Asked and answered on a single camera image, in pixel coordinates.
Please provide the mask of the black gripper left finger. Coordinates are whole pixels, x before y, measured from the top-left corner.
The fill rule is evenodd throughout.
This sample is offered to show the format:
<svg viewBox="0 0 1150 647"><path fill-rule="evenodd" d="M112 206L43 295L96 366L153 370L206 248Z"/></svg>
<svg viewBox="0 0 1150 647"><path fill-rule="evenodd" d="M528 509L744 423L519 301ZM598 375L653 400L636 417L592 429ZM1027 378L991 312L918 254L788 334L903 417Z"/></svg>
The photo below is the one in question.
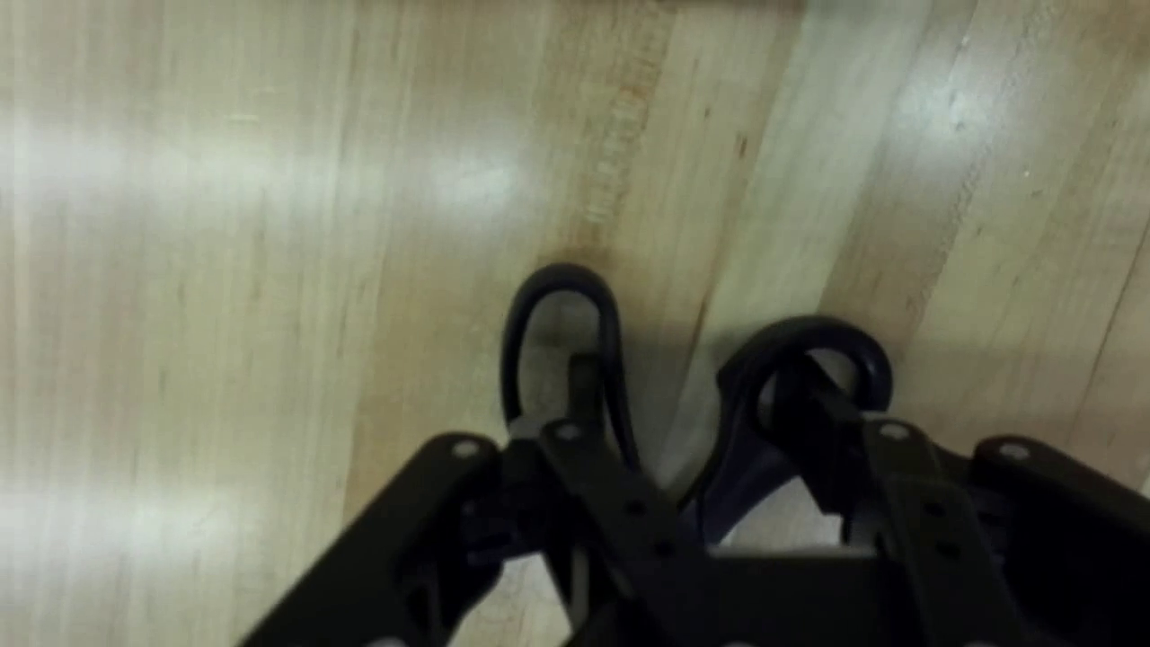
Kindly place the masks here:
<svg viewBox="0 0 1150 647"><path fill-rule="evenodd" d="M603 375L528 439L435 434L256 623L242 647L449 647L503 565L539 554L567 647L715 647L709 554L603 434Z"/></svg>

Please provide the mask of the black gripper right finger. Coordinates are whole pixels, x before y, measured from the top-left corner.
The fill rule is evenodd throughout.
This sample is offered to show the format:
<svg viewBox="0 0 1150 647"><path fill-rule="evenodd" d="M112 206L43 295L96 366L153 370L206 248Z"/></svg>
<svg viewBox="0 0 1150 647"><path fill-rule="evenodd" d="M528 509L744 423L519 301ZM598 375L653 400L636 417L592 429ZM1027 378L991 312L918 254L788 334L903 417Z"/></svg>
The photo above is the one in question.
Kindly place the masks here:
<svg viewBox="0 0 1150 647"><path fill-rule="evenodd" d="M897 574L926 647L1150 647L1150 500L1129 485L1024 434L948 454L815 361L780 370L769 439Z"/></svg>

